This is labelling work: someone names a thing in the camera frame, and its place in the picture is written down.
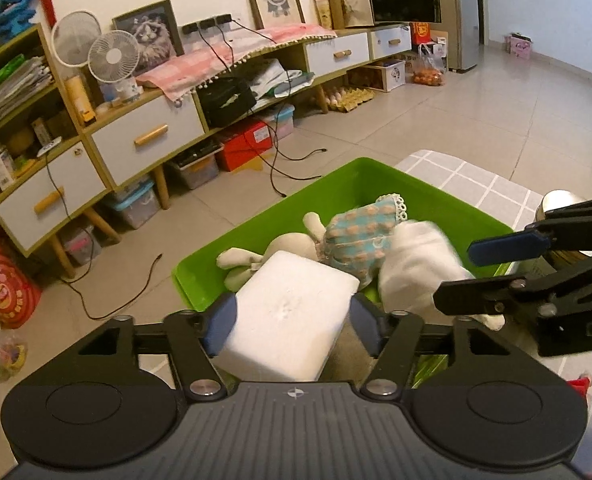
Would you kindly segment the white cloth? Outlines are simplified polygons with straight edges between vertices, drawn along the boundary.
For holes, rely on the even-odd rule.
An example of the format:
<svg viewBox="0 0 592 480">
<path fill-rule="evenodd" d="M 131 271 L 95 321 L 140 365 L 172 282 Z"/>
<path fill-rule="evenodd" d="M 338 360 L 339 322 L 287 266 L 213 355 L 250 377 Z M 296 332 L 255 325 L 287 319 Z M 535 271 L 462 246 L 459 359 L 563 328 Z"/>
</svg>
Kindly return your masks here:
<svg viewBox="0 0 592 480">
<path fill-rule="evenodd" d="M 441 229 L 428 221 L 402 222 L 393 229 L 391 245 L 378 272 L 378 292 L 385 312 L 403 310 L 425 323 L 451 326 L 433 294 L 443 282 L 472 280 Z"/>
</svg>

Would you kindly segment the white foam block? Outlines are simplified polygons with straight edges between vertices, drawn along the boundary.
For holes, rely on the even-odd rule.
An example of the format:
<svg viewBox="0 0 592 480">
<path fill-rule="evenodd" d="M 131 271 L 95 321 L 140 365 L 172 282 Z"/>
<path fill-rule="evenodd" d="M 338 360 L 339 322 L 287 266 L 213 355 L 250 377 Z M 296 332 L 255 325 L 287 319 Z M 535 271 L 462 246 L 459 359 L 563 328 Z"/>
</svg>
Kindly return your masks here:
<svg viewBox="0 0 592 480">
<path fill-rule="evenodd" d="M 236 292 L 237 318 L 215 364 L 249 382 L 315 382 L 359 280 L 277 252 Z"/>
</svg>

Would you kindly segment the rabbit doll blue dress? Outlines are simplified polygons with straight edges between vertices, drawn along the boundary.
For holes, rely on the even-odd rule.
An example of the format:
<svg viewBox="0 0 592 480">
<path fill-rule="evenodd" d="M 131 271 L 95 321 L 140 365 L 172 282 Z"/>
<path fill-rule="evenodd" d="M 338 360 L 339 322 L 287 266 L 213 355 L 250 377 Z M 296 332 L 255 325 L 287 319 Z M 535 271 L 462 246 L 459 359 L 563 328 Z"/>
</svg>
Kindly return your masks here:
<svg viewBox="0 0 592 480">
<path fill-rule="evenodd" d="M 358 278 L 362 288 L 371 284 L 391 246 L 393 230 L 407 221 L 407 205 L 398 194 L 382 195 L 374 203 L 336 214 L 323 224 L 318 214 L 302 218 L 303 233 L 286 233 L 268 244 L 262 254 L 231 247 L 215 259 L 225 270 L 225 288 L 237 292 L 275 252 L 289 252 L 326 264 Z"/>
</svg>

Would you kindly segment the glass jar gold lid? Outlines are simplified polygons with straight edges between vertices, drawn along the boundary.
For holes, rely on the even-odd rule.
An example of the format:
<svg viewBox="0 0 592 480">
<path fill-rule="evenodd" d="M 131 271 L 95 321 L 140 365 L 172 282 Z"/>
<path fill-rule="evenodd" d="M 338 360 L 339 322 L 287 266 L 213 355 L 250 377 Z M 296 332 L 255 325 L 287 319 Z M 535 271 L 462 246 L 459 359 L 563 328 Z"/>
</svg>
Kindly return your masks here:
<svg viewBox="0 0 592 480">
<path fill-rule="evenodd" d="M 584 232 L 584 226 L 578 222 L 569 223 L 582 216 L 588 208 L 590 206 L 582 197 L 565 190 L 553 190 L 542 197 L 535 220 L 562 220 L 556 226 L 546 226 L 552 245 L 543 259 L 553 269 L 562 270 L 592 257 L 592 231 Z"/>
</svg>

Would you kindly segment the green plastic bin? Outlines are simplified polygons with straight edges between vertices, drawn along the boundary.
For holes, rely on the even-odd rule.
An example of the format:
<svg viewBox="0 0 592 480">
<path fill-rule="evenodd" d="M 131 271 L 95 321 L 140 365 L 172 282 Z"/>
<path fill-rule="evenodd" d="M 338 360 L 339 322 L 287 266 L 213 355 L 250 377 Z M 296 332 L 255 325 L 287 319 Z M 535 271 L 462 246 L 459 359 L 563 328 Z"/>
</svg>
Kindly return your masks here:
<svg viewBox="0 0 592 480">
<path fill-rule="evenodd" d="M 233 295 L 220 370 L 246 382 L 314 382 L 350 323 L 353 294 L 448 325 L 433 294 L 494 275 L 467 248 L 507 232 L 439 188 L 359 158 L 184 258 L 173 278 L 197 312 Z"/>
</svg>

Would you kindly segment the grey checked rug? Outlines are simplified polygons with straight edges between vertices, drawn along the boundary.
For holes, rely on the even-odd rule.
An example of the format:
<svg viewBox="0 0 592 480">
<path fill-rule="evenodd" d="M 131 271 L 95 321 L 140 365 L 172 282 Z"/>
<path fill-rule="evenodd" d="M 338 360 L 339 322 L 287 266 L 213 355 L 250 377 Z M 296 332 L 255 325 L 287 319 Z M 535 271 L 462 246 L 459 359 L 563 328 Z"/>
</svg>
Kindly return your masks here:
<svg viewBox="0 0 592 480">
<path fill-rule="evenodd" d="M 222 250 L 232 246 L 259 250 L 273 237 L 300 229 L 308 211 L 328 221 L 335 214 L 388 193 L 402 195 L 412 219 L 439 226 L 461 256 L 477 238 L 527 226 L 542 200 L 541 195 L 524 186 L 439 152 L 418 151 L 395 167 L 359 158 L 180 260 L 172 270 L 171 281 L 182 306 L 200 310 L 223 292 L 224 273 L 215 265 L 215 257 Z M 565 379 L 575 379 L 583 372 L 592 376 L 592 352 L 545 358 L 542 362 Z M 592 386 L 588 397 L 588 429 L 574 463 L 592 474 Z"/>
</svg>

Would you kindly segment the clear storage box blue lid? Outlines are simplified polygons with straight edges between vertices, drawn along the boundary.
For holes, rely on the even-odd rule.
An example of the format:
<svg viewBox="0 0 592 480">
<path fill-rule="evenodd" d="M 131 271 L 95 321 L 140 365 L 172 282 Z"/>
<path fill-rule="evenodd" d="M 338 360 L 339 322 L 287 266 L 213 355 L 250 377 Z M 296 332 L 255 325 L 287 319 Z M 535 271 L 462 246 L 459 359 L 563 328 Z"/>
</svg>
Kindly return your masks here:
<svg viewBox="0 0 592 480">
<path fill-rule="evenodd" d="M 109 194 L 104 205 L 133 230 L 139 229 L 161 210 L 154 181 L 149 178 Z"/>
</svg>

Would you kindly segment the red shoe box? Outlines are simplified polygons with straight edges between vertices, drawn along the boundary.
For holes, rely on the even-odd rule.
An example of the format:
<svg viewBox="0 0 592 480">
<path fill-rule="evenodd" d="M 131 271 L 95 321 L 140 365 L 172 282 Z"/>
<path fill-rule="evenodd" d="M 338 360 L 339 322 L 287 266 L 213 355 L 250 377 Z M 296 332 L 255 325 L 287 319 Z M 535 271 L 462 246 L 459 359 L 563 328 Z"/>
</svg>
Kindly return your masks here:
<svg viewBox="0 0 592 480">
<path fill-rule="evenodd" d="M 234 171 L 268 151 L 273 143 L 269 127 L 261 120 L 247 118 L 215 135 L 222 150 L 217 153 L 221 170 Z"/>
</svg>

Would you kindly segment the egg carton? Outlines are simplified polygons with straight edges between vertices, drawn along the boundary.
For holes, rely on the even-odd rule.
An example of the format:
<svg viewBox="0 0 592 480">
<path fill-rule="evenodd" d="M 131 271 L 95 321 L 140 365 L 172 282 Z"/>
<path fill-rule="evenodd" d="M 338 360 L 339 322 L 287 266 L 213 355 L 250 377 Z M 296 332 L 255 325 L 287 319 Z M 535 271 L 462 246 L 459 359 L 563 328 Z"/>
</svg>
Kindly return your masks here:
<svg viewBox="0 0 592 480">
<path fill-rule="evenodd" d="M 325 104 L 335 112 L 349 113 L 360 105 L 372 101 L 375 92 L 368 88 L 340 87 L 324 91 Z"/>
</svg>

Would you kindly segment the silver refrigerator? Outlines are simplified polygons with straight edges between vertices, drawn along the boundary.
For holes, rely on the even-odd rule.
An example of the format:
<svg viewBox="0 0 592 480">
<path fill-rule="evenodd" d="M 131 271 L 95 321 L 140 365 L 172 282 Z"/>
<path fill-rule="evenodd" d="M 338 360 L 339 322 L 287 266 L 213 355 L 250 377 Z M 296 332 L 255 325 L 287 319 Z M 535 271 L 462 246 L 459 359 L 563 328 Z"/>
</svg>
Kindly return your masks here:
<svg viewBox="0 0 592 480">
<path fill-rule="evenodd" d="M 440 0 L 441 21 L 431 28 L 448 32 L 448 69 L 464 73 L 479 61 L 478 0 Z"/>
</svg>

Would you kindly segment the wooden drawer cabinet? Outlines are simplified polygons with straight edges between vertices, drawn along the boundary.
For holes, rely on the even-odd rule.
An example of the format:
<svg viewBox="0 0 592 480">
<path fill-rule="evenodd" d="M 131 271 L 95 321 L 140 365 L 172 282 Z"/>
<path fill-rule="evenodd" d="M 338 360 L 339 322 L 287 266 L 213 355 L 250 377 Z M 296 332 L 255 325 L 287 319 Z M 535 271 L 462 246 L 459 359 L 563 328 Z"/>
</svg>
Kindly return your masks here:
<svg viewBox="0 0 592 480">
<path fill-rule="evenodd" d="M 15 106 L 0 121 L 0 144 L 31 128 L 37 119 L 55 118 L 55 148 L 7 188 L 0 186 L 0 225 L 18 252 L 32 255 L 43 244 L 53 247 L 68 275 L 74 273 L 59 231 L 72 219 L 86 217 L 107 236 L 116 231 L 95 205 L 110 192 L 140 177 L 153 176 L 163 206 L 169 193 L 163 165 L 181 151 L 210 136 L 193 94 L 177 103 L 157 89 L 81 124 L 64 79 L 53 70 L 47 86 Z"/>
</svg>

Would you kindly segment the black television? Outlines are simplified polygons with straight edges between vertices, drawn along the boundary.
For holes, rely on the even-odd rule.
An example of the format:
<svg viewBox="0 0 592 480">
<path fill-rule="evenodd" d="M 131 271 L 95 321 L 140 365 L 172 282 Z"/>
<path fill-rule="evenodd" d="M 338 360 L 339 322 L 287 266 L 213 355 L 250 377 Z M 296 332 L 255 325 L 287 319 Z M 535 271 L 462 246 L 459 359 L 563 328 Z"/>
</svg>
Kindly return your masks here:
<svg viewBox="0 0 592 480">
<path fill-rule="evenodd" d="M 371 0 L 375 25 L 441 22 L 440 0 Z"/>
</svg>

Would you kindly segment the pink table runner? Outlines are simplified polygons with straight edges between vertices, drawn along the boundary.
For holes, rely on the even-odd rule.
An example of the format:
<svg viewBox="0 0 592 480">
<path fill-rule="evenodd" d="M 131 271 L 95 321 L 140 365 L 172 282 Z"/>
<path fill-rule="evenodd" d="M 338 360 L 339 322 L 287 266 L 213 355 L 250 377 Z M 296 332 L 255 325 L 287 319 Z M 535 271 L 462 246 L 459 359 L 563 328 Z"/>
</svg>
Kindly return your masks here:
<svg viewBox="0 0 592 480">
<path fill-rule="evenodd" d="M 230 75 L 235 67 L 251 58 L 294 44 L 336 37 L 333 30 L 313 24 L 289 24 L 260 30 L 237 27 L 213 42 L 200 40 L 195 50 L 170 58 L 135 79 L 145 88 L 160 90 L 170 101 L 178 101 L 186 93 Z"/>
</svg>

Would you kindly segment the small white desk fan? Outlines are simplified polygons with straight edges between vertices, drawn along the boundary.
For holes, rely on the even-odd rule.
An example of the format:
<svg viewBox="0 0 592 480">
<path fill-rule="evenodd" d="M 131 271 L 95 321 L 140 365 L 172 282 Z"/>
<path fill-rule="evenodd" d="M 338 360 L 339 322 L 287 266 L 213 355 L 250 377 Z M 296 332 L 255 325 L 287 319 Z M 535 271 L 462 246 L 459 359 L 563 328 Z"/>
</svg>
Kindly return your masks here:
<svg viewBox="0 0 592 480">
<path fill-rule="evenodd" d="M 124 30 L 112 30 L 95 39 L 87 65 L 107 102 L 126 104 L 142 94 L 135 79 L 139 64 L 136 38 Z"/>
</svg>

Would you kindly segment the blue stitch plush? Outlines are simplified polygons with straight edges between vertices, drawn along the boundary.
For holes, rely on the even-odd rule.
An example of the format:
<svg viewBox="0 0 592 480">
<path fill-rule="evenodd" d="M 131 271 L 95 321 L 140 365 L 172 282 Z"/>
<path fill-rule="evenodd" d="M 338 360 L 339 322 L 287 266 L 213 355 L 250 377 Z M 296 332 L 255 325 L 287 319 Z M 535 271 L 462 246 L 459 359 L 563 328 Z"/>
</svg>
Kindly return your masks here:
<svg viewBox="0 0 592 480">
<path fill-rule="evenodd" d="M 0 0 L 0 44 L 13 40 L 32 24 L 33 0 Z"/>
</svg>

